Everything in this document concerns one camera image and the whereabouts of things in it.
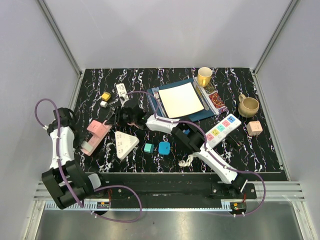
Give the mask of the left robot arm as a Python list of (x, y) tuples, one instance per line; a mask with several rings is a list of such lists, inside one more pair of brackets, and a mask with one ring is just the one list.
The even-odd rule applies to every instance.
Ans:
[(108, 186), (97, 173), (86, 174), (75, 161), (74, 147), (79, 142), (75, 129), (73, 111), (60, 107), (53, 111), (54, 120), (47, 128), (52, 141), (52, 161), (49, 170), (41, 179), (46, 189), (61, 210), (94, 195), (103, 198)]

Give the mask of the white triangular power strip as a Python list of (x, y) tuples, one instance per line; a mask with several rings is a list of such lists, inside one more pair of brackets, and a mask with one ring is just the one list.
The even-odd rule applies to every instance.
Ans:
[(123, 160), (128, 154), (139, 144), (139, 139), (136, 136), (116, 131), (115, 145), (117, 158)]

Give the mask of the small white cube adapter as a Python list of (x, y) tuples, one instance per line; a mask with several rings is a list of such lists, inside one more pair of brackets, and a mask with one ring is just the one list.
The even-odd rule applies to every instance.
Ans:
[(100, 102), (100, 106), (103, 107), (103, 108), (106, 108), (107, 105), (108, 105), (108, 103), (107, 103), (106, 101), (103, 101), (103, 100), (102, 100), (102, 101)]

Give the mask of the white plug adapter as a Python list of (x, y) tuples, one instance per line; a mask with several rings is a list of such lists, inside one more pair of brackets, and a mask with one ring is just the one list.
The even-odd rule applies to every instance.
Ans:
[(82, 144), (80, 145), (80, 150), (86, 154), (86, 155), (91, 155), (93, 151), (93, 146), (90, 145), (87, 141), (83, 141)]

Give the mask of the white power strip yellow plug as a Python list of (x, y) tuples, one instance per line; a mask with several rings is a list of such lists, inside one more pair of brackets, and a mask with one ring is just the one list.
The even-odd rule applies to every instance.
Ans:
[(129, 100), (129, 96), (128, 96), (126, 87), (123, 83), (119, 83), (116, 85), (116, 90), (117, 90), (120, 102), (123, 105), (125, 102), (127, 102)]

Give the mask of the pink deer cube adapter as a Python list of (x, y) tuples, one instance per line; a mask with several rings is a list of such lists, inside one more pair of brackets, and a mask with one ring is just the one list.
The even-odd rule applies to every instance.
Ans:
[(249, 136), (258, 136), (263, 132), (263, 128), (260, 121), (250, 121), (246, 125), (246, 129)]

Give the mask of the white multicolour power strip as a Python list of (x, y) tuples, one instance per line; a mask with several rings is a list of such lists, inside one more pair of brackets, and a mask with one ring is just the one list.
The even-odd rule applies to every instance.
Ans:
[(223, 141), (228, 134), (236, 130), (242, 122), (233, 114), (227, 115), (206, 133), (207, 143), (211, 148), (215, 148)]

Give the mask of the light blue plug adapter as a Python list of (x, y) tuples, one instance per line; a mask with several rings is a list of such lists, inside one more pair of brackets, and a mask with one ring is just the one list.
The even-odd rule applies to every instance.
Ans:
[(169, 155), (171, 152), (171, 144), (167, 141), (161, 141), (158, 145), (158, 153), (163, 156)]

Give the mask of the dark blue cube adapter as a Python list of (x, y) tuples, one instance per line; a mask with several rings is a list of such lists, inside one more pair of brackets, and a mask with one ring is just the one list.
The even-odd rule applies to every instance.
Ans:
[(183, 132), (185, 135), (188, 135), (188, 134), (190, 133), (190, 130), (189, 130), (189, 129), (184, 129), (182, 132)]

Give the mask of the pink power strip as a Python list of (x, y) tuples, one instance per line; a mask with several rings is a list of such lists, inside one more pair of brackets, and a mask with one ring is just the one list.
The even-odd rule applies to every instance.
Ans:
[(92, 137), (86, 141), (88, 142), (92, 147), (92, 153), (96, 150), (96, 148), (98, 147), (98, 145), (101, 143), (101, 141), (105, 138), (105, 136), (107, 135), (107, 133), (111, 130), (112, 126), (111, 125), (105, 125), (106, 131), (103, 137), (99, 138), (99, 137), (95, 137), (92, 135)]

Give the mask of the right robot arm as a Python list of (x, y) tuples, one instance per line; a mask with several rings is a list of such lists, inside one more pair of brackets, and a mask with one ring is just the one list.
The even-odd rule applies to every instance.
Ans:
[(205, 132), (189, 118), (171, 119), (160, 117), (155, 113), (142, 110), (139, 106), (117, 106), (112, 115), (106, 120), (107, 125), (115, 127), (134, 126), (140, 130), (149, 130), (170, 134), (174, 140), (184, 145), (194, 157), (201, 159), (227, 184), (228, 195), (239, 198), (245, 192), (247, 178), (228, 164), (212, 147)]

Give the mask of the teal small plug adapter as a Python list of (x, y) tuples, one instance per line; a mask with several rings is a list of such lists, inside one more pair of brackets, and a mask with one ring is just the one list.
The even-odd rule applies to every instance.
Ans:
[(144, 145), (144, 152), (145, 153), (150, 153), (150, 154), (152, 154), (153, 153), (153, 151), (155, 150), (155, 145), (154, 144), (152, 144), (152, 143), (146, 143), (145, 145)]

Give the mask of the yellow plug adapter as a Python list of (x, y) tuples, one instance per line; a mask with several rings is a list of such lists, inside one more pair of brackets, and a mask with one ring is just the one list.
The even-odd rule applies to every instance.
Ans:
[(111, 94), (108, 93), (108, 92), (104, 92), (102, 95), (101, 95), (101, 99), (105, 102), (107, 102), (109, 99), (111, 98)]

